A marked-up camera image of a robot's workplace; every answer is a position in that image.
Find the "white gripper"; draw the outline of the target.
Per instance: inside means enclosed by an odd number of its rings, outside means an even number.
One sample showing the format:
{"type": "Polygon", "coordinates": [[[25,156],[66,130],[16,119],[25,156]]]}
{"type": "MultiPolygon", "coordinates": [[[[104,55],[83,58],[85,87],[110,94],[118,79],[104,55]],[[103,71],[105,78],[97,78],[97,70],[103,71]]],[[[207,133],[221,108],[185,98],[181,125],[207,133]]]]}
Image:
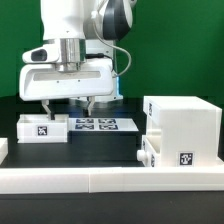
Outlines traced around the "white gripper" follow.
{"type": "Polygon", "coordinates": [[[113,91],[110,59],[87,59],[76,71],[59,72],[59,52],[55,46],[42,46],[22,55],[26,65],[21,69],[19,95],[24,101],[42,100],[49,120],[55,120],[49,100],[87,97],[85,116],[90,117],[94,96],[113,91]]]}

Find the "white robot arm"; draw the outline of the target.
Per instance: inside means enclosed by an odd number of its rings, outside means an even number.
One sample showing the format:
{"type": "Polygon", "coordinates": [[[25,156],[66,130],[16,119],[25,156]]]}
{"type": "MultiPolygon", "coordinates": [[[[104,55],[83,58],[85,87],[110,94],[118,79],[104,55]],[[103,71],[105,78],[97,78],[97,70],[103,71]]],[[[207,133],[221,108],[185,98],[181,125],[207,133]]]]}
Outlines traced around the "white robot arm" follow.
{"type": "Polygon", "coordinates": [[[44,44],[22,55],[19,95],[40,101],[49,119],[54,99],[85,97],[91,114],[97,96],[113,92],[112,63],[86,53],[97,39],[110,47],[133,24],[137,0],[40,0],[44,44]]]}

